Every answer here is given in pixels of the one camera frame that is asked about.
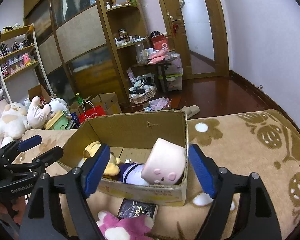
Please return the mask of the yellow bear plush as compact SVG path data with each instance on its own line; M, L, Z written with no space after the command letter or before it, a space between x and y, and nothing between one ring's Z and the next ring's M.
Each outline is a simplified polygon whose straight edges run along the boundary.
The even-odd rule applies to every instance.
M121 160L115 157L109 146L95 141L85 147L83 157L86 161L92 162L89 174L99 174L103 176L117 176L120 172L119 164Z

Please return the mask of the pink bear plush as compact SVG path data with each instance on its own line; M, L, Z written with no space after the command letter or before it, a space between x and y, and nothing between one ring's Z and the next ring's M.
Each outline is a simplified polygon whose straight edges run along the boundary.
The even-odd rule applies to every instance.
M97 217L98 221L96 224L105 239L152 239L146 235L152 230L154 225L151 217L141 215L139 217L118 219L107 211L100 211Z

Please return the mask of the pink white marshmallow plush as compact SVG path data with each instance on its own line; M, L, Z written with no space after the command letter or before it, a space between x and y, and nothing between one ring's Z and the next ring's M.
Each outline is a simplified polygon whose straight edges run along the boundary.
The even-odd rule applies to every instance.
M184 173L185 148L158 138L144 164L141 178L151 185L175 185Z

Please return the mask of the large white beige plush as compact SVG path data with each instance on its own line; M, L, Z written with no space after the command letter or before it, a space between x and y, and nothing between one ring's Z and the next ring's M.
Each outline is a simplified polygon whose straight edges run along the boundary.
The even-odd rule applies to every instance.
M7 104L0 118L1 147L22 138L31 128L27 120L26 107L18 102Z

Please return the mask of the green yellow toy container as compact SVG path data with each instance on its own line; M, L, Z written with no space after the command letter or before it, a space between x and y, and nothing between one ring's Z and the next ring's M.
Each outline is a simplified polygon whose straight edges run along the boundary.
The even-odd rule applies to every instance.
M66 130L69 119L65 111L58 111L55 115L44 125L45 130Z

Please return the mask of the white pink limbed plush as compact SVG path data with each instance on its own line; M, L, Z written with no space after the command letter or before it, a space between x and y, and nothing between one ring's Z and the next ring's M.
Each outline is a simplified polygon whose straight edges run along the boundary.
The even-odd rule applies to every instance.
M27 121L32 128L41 129L58 111L70 113L65 100L52 98L50 102L42 104L40 97L35 96L27 110Z

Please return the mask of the green bottle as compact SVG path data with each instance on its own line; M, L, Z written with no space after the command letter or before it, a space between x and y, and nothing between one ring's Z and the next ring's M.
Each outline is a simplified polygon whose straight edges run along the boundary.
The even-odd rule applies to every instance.
M83 98L80 96L79 93L76 93L76 100L79 106L81 106L84 102Z

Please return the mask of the red paper shopping bag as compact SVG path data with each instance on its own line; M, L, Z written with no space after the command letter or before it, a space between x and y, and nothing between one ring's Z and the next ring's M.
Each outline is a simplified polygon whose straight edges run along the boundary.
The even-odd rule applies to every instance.
M90 105L91 109L86 110L86 105ZM106 115L104 109L101 106L94 106L90 101L83 101L82 102L83 113L79 115L79 123L83 123L87 119L93 119L97 116L104 116Z

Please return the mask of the white toy display shelf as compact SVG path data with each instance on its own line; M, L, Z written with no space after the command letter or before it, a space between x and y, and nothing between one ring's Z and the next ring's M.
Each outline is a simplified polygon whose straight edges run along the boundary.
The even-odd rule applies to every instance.
M23 103L28 90L41 86L54 92L47 78L36 40L34 25L5 27L0 31L0 88L8 103Z

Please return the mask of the lace trimmed basket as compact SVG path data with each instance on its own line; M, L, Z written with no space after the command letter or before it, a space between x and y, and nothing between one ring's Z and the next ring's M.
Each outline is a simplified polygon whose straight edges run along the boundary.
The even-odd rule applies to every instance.
M152 74L132 78L132 87L129 88L129 100L138 105L153 98L157 87Z

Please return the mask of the wooden wardrobe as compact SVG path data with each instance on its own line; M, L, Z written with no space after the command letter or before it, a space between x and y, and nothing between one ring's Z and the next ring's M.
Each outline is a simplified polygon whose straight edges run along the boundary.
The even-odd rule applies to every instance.
M40 57L53 92L68 103L116 93L128 99L106 29L101 0L24 0L25 22L34 25Z

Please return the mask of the wooden corner shelf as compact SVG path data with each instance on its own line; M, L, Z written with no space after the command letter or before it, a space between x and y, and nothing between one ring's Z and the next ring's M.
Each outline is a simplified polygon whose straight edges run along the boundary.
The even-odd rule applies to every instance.
M149 33L139 0L98 0L106 25L114 59L125 89L124 96L129 107L139 110L141 104L133 104L129 100L129 88L132 86L127 70L134 75L147 73L157 74L157 68L139 65L137 48L149 48Z

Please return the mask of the pink packets on table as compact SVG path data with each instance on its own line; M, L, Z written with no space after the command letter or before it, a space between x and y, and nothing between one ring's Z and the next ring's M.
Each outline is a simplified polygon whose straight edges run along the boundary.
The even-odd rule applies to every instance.
M148 57L148 64L157 64L161 61L163 61L168 55L168 50L159 50Z

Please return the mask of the red box on table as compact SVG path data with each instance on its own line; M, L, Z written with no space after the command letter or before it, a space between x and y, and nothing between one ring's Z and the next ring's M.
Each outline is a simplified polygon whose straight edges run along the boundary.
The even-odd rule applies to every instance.
M155 50L169 50L169 42L167 36L160 34L151 38L153 48Z

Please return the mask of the wooden door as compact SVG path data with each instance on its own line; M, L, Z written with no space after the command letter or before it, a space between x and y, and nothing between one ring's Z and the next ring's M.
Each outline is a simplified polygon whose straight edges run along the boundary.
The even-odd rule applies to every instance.
M220 0L159 0L184 78L228 76L229 53Z

